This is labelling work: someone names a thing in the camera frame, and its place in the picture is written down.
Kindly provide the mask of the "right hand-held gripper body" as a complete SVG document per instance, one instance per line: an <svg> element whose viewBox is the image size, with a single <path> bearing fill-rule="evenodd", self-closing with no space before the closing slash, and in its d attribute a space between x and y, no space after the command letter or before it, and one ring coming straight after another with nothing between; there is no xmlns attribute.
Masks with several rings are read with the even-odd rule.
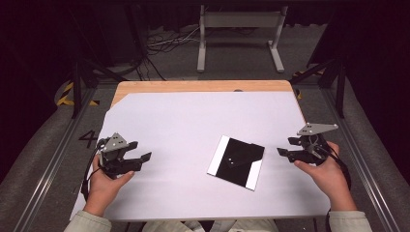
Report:
<svg viewBox="0 0 410 232"><path fill-rule="evenodd" d="M297 137L302 140L301 151L290 151L294 158L288 158L290 162L301 160L306 163L320 165L332 154L332 149L323 136L324 132L338 129L337 124L314 124L306 123L298 132Z"/></svg>

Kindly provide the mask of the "black metal stand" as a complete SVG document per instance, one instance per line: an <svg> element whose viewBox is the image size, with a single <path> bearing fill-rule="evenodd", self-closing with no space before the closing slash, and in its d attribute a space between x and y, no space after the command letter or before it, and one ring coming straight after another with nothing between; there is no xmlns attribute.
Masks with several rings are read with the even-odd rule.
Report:
<svg viewBox="0 0 410 232"><path fill-rule="evenodd" d="M307 69L302 74L293 76L289 82L291 85L297 84L302 80L314 75L316 72L323 71L317 84L320 88L330 88L334 81L337 82L336 90L336 110L340 118L344 117L343 102L344 89L346 82L346 69L342 59L331 59L329 61L320 63L313 68Z"/></svg>
<svg viewBox="0 0 410 232"><path fill-rule="evenodd" d="M82 99L81 94L81 84L84 83L87 88L95 89L98 84L98 78L93 70L97 70L98 72L102 73L103 76L112 78L118 82L125 81L125 78L121 75L110 71L108 68L98 65L91 60L87 60L84 58L77 59L73 63L73 116L72 118L75 119L85 103Z"/></svg>

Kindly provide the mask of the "large white paper sheet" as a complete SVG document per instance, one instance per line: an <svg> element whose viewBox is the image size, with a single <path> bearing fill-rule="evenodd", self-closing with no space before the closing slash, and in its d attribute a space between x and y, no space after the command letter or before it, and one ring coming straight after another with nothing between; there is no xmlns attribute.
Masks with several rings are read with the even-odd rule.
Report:
<svg viewBox="0 0 410 232"><path fill-rule="evenodd" d="M129 94L106 113L101 135L150 154L105 215L118 221L323 216L327 196L278 154L305 124L291 92ZM222 137L264 147L254 189L209 174Z"/></svg>

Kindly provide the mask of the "white metal stand frame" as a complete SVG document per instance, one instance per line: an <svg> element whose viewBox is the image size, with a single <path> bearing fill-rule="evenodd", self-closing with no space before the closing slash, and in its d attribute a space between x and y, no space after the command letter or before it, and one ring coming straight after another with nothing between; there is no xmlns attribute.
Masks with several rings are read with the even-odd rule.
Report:
<svg viewBox="0 0 410 232"><path fill-rule="evenodd" d="M278 53L278 41L287 16L288 7L281 7L273 12L208 12L205 6L200 7L199 48L197 71L203 73L206 63L206 29L207 28L274 28L275 34L267 45L278 73L284 72L284 66Z"/></svg>

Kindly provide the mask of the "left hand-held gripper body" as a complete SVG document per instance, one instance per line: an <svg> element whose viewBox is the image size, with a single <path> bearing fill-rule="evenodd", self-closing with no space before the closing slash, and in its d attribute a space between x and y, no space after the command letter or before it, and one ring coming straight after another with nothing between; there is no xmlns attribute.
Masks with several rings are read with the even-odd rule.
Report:
<svg viewBox="0 0 410 232"><path fill-rule="evenodd" d="M114 132L107 138L102 138L97 145L100 155L99 168L111 179L123 175L129 171L139 171L142 163L133 162L132 159L124 159L128 146L126 139L118 132Z"/></svg>

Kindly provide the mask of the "person's left hand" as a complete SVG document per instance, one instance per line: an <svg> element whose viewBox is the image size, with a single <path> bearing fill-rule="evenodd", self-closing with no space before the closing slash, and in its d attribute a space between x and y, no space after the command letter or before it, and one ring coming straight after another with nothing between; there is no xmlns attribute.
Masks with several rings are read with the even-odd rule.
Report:
<svg viewBox="0 0 410 232"><path fill-rule="evenodd" d="M93 158L92 166L93 175L91 176L89 195L83 211L102 218L105 210L114 201L121 187L132 179L134 172L130 171L113 180L99 169L98 156Z"/></svg>

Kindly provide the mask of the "silver picture frame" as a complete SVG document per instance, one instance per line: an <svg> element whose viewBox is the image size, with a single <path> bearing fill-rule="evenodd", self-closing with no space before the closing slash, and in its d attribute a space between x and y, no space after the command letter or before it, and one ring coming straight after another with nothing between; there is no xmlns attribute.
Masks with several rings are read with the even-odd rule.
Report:
<svg viewBox="0 0 410 232"><path fill-rule="evenodd" d="M229 183L255 190L265 148L223 135L207 173Z"/></svg>

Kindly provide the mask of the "person's light clothing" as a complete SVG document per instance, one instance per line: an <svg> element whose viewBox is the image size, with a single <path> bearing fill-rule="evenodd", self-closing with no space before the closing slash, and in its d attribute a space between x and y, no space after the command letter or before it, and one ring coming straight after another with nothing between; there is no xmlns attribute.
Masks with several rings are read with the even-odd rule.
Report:
<svg viewBox="0 0 410 232"><path fill-rule="evenodd" d="M142 232L279 232L272 219L150 221Z"/></svg>

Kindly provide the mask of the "person's right hand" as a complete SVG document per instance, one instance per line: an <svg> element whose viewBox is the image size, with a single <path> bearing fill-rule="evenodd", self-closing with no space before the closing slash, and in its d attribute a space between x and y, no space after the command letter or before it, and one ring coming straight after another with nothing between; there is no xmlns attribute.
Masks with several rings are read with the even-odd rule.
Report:
<svg viewBox="0 0 410 232"><path fill-rule="evenodd" d="M332 211L358 210L341 167L334 158L328 157L319 166L312 166L300 160L296 160L294 165L307 173L328 196Z"/></svg>

